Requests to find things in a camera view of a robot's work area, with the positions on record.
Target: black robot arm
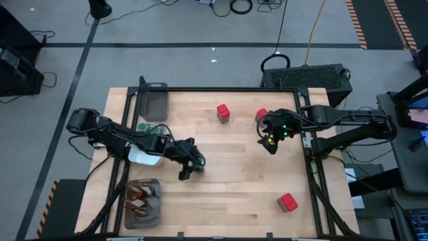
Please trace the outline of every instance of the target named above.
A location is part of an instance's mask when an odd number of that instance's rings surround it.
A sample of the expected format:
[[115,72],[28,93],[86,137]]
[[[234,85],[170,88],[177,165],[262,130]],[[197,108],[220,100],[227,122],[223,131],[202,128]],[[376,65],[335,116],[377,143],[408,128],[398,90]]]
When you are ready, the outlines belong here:
[[95,142],[106,146],[110,156],[128,159],[131,145],[136,145],[149,155],[166,157],[183,165],[179,173],[181,181],[190,178],[193,171],[203,171],[205,158],[198,151],[195,140],[174,140],[172,135],[151,134],[158,125],[147,132],[136,132],[111,119],[100,116],[96,110],[79,108],[75,110],[67,124],[73,134],[88,137],[89,144]]
[[[260,122],[266,126],[262,136],[259,132]],[[345,149],[350,144],[367,138],[391,140],[396,135],[390,117],[381,110],[336,110],[331,106],[305,106],[299,113],[279,109],[269,111],[257,123],[257,132],[267,151],[275,154],[278,142],[286,137],[293,138],[301,132],[323,131],[333,126],[360,126],[330,138],[314,138],[311,140],[313,156],[325,156],[333,149]]]

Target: black equipment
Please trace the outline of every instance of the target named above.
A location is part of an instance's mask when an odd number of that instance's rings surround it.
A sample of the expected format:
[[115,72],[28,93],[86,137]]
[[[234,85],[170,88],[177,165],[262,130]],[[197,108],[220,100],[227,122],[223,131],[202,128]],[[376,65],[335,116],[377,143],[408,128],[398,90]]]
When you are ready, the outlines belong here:
[[11,46],[0,42],[0,96],[39,94],[44,76]]
[[0,5],[0,41],[13,48],[33,66],[46,39],[40,43],[6,8]]
[[88,0],[90,13],[94,19],[102,19],[112,13],[112,7],[107,4],[106,0]]
[[409,210],[408,223],[415,240],[428,241],[428,210]]
[[424,75],[427,73],[428,70],[428,45],[422,48],[419,52],[412,53],[413,55],[413,61],[416,65],[416,68],[418,69],[419,73],[421,75]]
[[[259,133],[260,122],[266,125],[264,137]],[[313,138],[310,141],[313,157],[326,158],[333,149],[345,149],[350,144],[367,138],[391,140],[397,134],[390,117],[381,110],[336,110],[331,106],[304,106],[299,113],[279,109],[269,111],[259,119],[257,131],[267,151],[275,154],[278,142],[303,132],[323,131],[336,125],[360,126],[330,138]]]
[[[136,145],[141,151],[149,155],[166,157],[183,165],[183,170],[179,173],[181,181],[190,178],[190,174],[194,171],[204,171],[205,158],[194,145],[195,140],[188,138],[176,141],[171,132],[170,135],[151,134],[161,126],[164,125],[157,125],[147,132],[136,132],[113,122],[109,118],[100,116],[96,110],[79,108],[71,115],[67,123],[67,130],[73,134],[88,137],[88,142],[91,145],[94,143],[104,144],[110,156],[126,160],[124,170],[127,171],[130,166],[128,154],[131,145]],[[107,200],[95,219],[81,234],[93,234],[97,230],[115,199],[125,190],[127,178],[128,174],[124,171],[110,199]]]
[[44,77],[34,66],[44,42],[0,6],[0,96],[39,94]]
[[402,127],[420,130],[428,129],[428,123],[413,121],[410,115],[410,110],[412,108],[428,109],[428,105],[426,105],[428,92],[424,91],[426,88],[428,88],[428,74],[424,74],[419,77],[402,91],[398,93],[390,93],[392,100],[395,103],[395,112],[397,113],[398,122]]
[[342,64],[264,70],[261,85],[266,88],[325,88],[328,101],[336,107],[352,87]]

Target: black metal frame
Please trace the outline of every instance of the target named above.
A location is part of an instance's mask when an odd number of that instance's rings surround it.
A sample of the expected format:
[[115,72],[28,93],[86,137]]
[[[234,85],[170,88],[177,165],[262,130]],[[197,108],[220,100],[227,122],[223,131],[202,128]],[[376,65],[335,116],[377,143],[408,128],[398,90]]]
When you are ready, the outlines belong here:
[[[132,97],[134,95],[136,95],[139,90],[140,90],[139,87],[129,87],[128,88],[128,91],[126,94],[126,102],[125,102],[125,107],[124,107],[124,113],[122,116],[122,125],[126,125],[126,123],[127,123],[129,112],[130,112],[130,103],[131,103]],[[170,92],[289,92],[289,93],[294,94],[294,100],[296,103],[296,111],[298,111],[300,108],[299,95],[302,94],[296,89],[278,90],[276,88],[259,88],[259,87],[257,87],[257,88],[169,87],[169,91]],[[310,105],[310,101],[309,101],[309,98],[307,95],[304,96],[304,100],[305,100],[306,105]],[[136,128],[136,122],[138,120],[138,114],[137,114],[138,103],[139,103],[139,99],[137,98],[136,106],[134,109],[134,115],[132,118],[132,126],[131,127],[133,129]],[[304,147],[304,145],[303,145],[303,138],[304,137],[306,137],[306,134],[302,133],[301,134],[301,142],[302,142],[303,147]],[[311,183],[315,182],[315,179],[312,177],[312,175],[313,175],[312,166],[311,166],[312,158],[311,158],[310,150],[304,148],[303,153],[304,153],[305,164],[306,164],[306,173],[308,176],[308,185],[311,186]],[[319,178],[320,178],[320,185],[321,185],[321,190],[322,190],[321,194],[318,192],[318,195],[322,195],[323,200],[327,201],[327,203],[328,203],[329,202],[328,189],[327,189],[327,183],[326,183],[326,179],[325,179],[324,169],[322,166],[322,160],[315,159],[315,162],[317,164],[318,174],[319,174]],[[113,169],[112,169],[112,175],[110,177],[110,183],[109,183],[109,190],[108,190],[107,198],[109,198],[112,195],[112,191],[114,190],[114,186],[116,185],[119,164],[120,164],[120,160],[115,159],[114,164],[113,164]],[[126,175],[126,179],[128,179],[128,176],[127,176],[128,172],[129,172],[129,165],[125,165],[123,175]],[[124,194],[125,194],[125,192],[123,191],[119,197],[116,217],[114,220],[114,231],[113,231],[112,236],[115,236],[115,237],[117,237],[119,234],[120,223],[122,221],[123,209],[122,209],[121,203],[123,202]],[[312,201],[312,209],[313,209],[313,214],[314,214],[316,233],[317,233],[317,237],[319,239],[329,239],[329,240],[381,240],[381,239],[376,239],[376,238],[363,238],[360,236],[339,236],[339,235],[336,235],[336,229],[335,229],[335,225],[334,225],[332,215],[334,216],[336,214],[336,217],[338,215],[337,215],[336,211],[334,210],[334,208],[331,207],[331,205],[330,205],[330,210],[328,207],[326,208],[326,217],[327,217],[329,234],[324,234],[324,231],[322,229],[320,210],[319,210],[319,206],[318,206],[318,198],[321,198],[321,197],[317,196],[317,193],[312,188],[310,188],[310,197],[311,197],[311,201]],[[102,229],[101,229],[100,233],[106,232],[107,225],[108,225],[108,219],[109,219],[109,215],[107,215],[105,220],[103,221]],[[256,240],[268,240],[268,241],[291,240],[291,238],[274,238],[274,235],[272,233],[267,233],[266,235],[267,235],[266,238],[224,238],[224,237],[208,237],[208,238],[188,238],[188,237],[186,237],[185,238],[184,233],[179,232],[177,234],[177,237],[144,237],[144,240],[194,240],[194,241],[197,241],[197,240],[201,240],[201,241],[206,241],[206,240],[230,240],[230,241],[232,241],[232,240],[236,240],[236,241],[238,241],[238,240],[255,240],[255,241]]]
[[[401,179],[398,167],[388,171],[383,171],[376,175],[361,178],[360,180],[361,181],[351,181],[349,183],[351,197],[366,195],[376,191],[385,191],[395,187],[403,186],[403,180]],[[372,188],[368,188],[367,185],[373,187],[376,189],[376,191]]]

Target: red block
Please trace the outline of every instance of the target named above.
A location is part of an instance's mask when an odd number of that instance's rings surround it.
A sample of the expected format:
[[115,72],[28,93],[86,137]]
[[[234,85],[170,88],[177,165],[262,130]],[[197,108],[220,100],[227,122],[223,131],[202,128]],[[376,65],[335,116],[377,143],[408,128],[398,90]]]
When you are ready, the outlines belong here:
[[217,106],[217,117],[223,124],[229,121],[230,112],[225,104]]
[[[257,114],[255,114],[255,121],[258,122],[259,119],[261,119],[267,113],[268,113],[268,111],[265,108],[260,109],[259,111],[257,111]],[[265,125],[263,124],[263,122],[260,122],[260,127],[263,128],[264,126]]]
[[298,207],[297,202],[294,200],[293,196],[289,193],[278,198],[276,201],[278,202],[282,211],[284,212],[291,212]]

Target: wooden table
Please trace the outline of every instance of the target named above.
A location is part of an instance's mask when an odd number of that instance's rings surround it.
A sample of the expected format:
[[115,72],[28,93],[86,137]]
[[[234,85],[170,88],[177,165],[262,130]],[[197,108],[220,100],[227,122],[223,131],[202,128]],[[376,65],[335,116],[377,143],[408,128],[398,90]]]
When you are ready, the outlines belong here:
[[[104,116],[121,122],[126,91],[126,88],[110,89]],[[325,89],[313,88],[309,93],[311,104],[328,105]],[[216,116],[216,107],[223,103],[231,111],[230,121],[224,125]],[[176,162],[164,159],[156,168],[132,163],[129,180],[159,179],[163,187],[163,222],[153,229],[127,230],[122,217],[120,236],[177,236],[177,232],[184,232],[185,236],[198,237],[266,237],[267,232],[273,232],[277,238],[316,237],[300,137],[282,141],[276,155],[270,155],[257,144],[259,137],[254,121],[257,110],[296,110],[292,93],[170,92],[169,104],[166,124],[175,139],[195,138],[207,160],[205,172],[192,173],[190,180],[179,181],[181,166]],[[335,134],[333,128],[318,136]],[[104,149],[95,151],[91,169],[105,156]],[[80,208],[77,232],[83,230],[104,205],[112,164],[111,159],[91,176]],[[324,170],[332,205],[350,228],[358,232],[343,164],[327,159]],[[281,211],[276,199],[285,193],[295,197],[298,209],[289,213]],[[325,211],[319,204],[327,233]],[[110,213],[110,232],[116,207],[114,204]]]

